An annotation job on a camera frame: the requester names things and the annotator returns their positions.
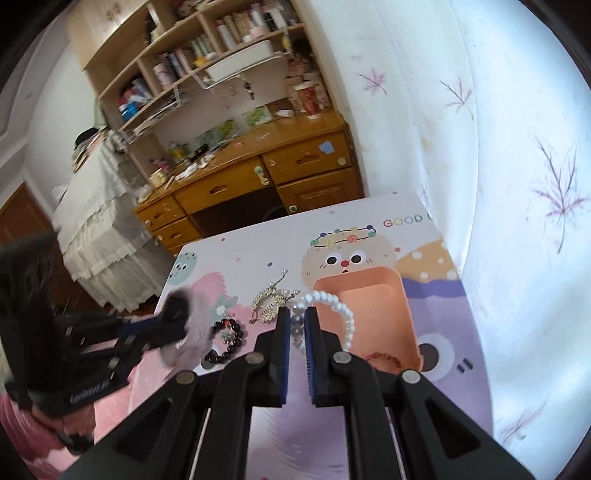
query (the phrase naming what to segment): paper cup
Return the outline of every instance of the paper cup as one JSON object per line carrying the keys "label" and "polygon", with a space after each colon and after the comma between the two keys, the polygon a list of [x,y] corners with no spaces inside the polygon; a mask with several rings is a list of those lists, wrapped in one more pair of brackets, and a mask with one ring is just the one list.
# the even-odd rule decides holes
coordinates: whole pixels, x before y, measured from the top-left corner
{"label": "paper cup", "polygon": [[320,105],[316,99],[316,87],[314,82],[304,82],[296,85],[294,90],[300,97],[300,102],[306,110],[308,118],[316,118],[320,114]]}

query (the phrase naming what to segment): gold hair clip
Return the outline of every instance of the gold hair clip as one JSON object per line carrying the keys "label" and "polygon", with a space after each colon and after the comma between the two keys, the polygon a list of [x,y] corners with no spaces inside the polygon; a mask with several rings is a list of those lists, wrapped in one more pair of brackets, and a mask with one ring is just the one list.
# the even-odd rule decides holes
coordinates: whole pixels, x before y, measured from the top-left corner
{"label": "gold hair clip", "polygon": [[250,323],[261,321],[271,323],[277,317],[280,307],[284,307],[288,300],[300,294],[299,290],[290,293],[289,290],[277,290],[277,284],[285,278],[287,270],[281,270],[282,277],[274,283],[270,283],[265,290],[259,292],[252,302],[252,318]]}

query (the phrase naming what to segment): white storage box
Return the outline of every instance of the white storage box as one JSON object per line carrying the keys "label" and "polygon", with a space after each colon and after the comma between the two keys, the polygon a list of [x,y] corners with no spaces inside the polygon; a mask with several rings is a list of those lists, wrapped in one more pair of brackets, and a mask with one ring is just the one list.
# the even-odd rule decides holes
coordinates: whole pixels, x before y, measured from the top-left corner
{"label": "white storage box", "polygon": [[265,40],[230,55],[206,69],[206,72],[214,82],[218,82],[219,80],[254,65],[259,61],[266,60],[273,55],[271,42]]}

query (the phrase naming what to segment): metal screw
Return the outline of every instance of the metal screw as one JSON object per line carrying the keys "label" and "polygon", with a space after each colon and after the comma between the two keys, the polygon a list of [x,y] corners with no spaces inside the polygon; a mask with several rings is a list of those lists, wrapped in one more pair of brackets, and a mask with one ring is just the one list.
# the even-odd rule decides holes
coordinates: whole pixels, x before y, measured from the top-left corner
{"label": "metal screw", "polygon": [[195,374],[189,370],[185,370],[177,373],[175,379],[180,385],[189,385],[190,383],[193,383],[193,380],[195,380]]}
{"label": "metal screw", "polygon": [[418,383],[421,380],[421,375],[416,370],[405,370],[402,372],[402,379],[406,383]]}
{"label": "metal screw", "polygon": [[347,352],[336,352],[333,355],[333,360],[337,364],[346,365],[351,361],[351,355]]}
{"label": "metal screw", "polygon": [[246,356],[246,361],[251,365],[258,365],[265,361],[265,355],[259,352],[250,352]]}

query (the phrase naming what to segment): wooden door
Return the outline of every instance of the wooden door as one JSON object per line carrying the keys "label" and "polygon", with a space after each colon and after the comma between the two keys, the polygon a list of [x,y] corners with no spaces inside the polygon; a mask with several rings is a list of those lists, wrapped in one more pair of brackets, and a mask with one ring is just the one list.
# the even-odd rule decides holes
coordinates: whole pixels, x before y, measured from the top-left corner
{"label": "wooden door", "polygon": [[[51,222],[23,183],[0,208],[0,248],[35,233],[52,230]],[[72,281],[64,267],[60,249],[53,249],[54,274],[51,278],[51,300],[67,311],[98,309],[99,306],[78,282]]]}
{"label": "wooden door", "polygon": [[119,25],[143,7],[145,3],[145,0],[113,0],[113,12]]}
{"label": "wooden door", "polygon": [[82,0],[77,7],[82,7],[85,12],[88,26],[98,43],[96,50],[119,28],[117,15],[113,11],[114,4],[113,0]]}
{"label": "wooden door", "polygon": [[100,39],[95,38],[94,31],[88,24],[88,12],[84,9],[88,3],[83,0],[72,10],[66,27],[72,50],[83,69],[100,47]]}
{"label": "wooden door", "polygon": [[80,0],[68,17],[68,39],[83,69],[119,27],[112,7],[112,0]]}
{"label": "wooden door", "polygon": [[288,183],[277,189],[289,213],[305,212],[363,198],[354,167]]}

